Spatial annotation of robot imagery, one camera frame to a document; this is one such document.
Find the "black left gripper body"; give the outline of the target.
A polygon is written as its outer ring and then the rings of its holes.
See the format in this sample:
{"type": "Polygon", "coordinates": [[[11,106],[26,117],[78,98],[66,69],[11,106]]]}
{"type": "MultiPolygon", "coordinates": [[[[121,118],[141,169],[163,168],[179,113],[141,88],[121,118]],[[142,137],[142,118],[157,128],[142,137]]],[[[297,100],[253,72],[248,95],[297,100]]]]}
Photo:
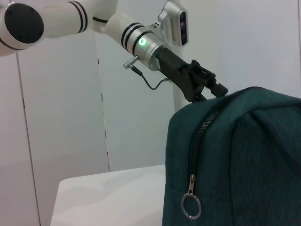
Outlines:
{"type": "Polygon", "coordinates": [[[186,63],[166,47],[160,48],[155,53],[155,58],[159,63],[159,71],[182,91],[188,102],[191,102],[195,93],[190,75],[191,63],[186,63]]]}

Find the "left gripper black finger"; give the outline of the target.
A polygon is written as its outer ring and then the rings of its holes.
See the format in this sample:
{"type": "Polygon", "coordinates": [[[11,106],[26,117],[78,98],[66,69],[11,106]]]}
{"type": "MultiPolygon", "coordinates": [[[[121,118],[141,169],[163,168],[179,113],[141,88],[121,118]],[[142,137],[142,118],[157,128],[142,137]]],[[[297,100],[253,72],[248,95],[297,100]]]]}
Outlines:
{"type": "Polygon", "coordinates": [[[192,103],[206,101],[207,99],[202,95],[202,92],[195,92],[192,103]]]}
{"type": "Polygon", "coordinates": [[[204,88],[210,90],[215,97],[222,97],[228,93],[228,89],[222,84],[217,83],[216,75],[203,68],[199,62],[192,60],[190,64],[190,75],[195,94],[201,94],[204,88]]]}

